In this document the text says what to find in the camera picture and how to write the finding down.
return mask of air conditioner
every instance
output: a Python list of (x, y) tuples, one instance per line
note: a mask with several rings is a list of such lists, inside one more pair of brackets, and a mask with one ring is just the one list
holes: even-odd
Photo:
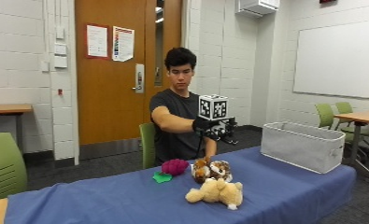
[(234, 13), (249, 17), (262, 15), (278, 10), (279, 0), (234, 0)]

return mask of doorway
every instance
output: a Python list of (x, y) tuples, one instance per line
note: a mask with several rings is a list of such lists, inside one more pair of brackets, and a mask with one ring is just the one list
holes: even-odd
[[(150, 97), (167, 86), (155, 74), (157, 0), (74, 1), (79, 159), (138, 150), (138, 125), (149, 122)], [(181, 0), (162, 4), (162, 55), (179, 46)], [(125, 62), (85, 58), (87, 23), (134, 30), (133, 58)], [(143, 64), (143, 93), (135, 93), (135, 64)]]

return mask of whiteboard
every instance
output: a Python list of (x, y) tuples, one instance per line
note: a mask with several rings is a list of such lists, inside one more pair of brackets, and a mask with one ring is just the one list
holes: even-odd
[(369, 21), (299, 31), (293, 91), (369, 98)]

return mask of desk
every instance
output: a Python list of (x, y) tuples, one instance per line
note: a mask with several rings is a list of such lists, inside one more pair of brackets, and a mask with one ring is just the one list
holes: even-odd
[(31, 112), (31, 105), (0, 105), (0, 115), (2, 115), (2, 116), (14, 116), (17, 146), (18, 146), (21, 151), (23, 151), (23, 148), (22, 148), (22, 118), (21, 118), (21, 115), (26, 112)]
[[(359, 126), (363, 126), (366, 123), (369, 123), (369, 111), (362, 111), (362, 112), (349, 113), (349, 114), (338, 114), (338, 115), (334, 115), (334, 118), (350, 119), (354, 121), (355, 129), (354, 129), (353, 142), (357, 143), (359, 141)], [(369, 182), (369, 169), (357, 160), (357, 152), (358, 152), (358, 145), (353, 144), (350, 157), (343, 162), (353, 165), (363, 173), (363, 175), (366, 176), (365, 180), (366, 182)]]
[(199, 188), (190, 168), (157, 184), (155, 167), (11, 195), (5, 223), (311, 224), (350, 199), (355, 171), (349, 166), (318, 175), (261, 155), (258, 147), (211, 159), (230, 163), (231, 182), (243, 184), (235, 211), (222, 203), (187, 203), (185, 194)]

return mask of gray storage bin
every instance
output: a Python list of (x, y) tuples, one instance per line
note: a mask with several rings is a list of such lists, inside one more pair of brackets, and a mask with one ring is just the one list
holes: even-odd
[(343, 133), (290, 122), (263, 125), (261, 153), (318, 174), (341, 164)]

